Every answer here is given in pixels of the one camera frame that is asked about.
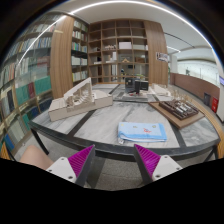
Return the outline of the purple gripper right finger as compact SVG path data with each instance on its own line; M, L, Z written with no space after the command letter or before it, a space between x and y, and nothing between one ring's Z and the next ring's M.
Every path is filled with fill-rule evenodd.
M134 145L134 157L145 185L182 169L168 155L158 155L140 145Z

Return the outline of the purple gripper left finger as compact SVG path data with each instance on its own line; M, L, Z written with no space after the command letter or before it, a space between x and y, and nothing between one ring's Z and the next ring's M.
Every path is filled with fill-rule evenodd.
M60 157L47 171L83 187L86 183L94 156L95 146L91 145L69 158Z

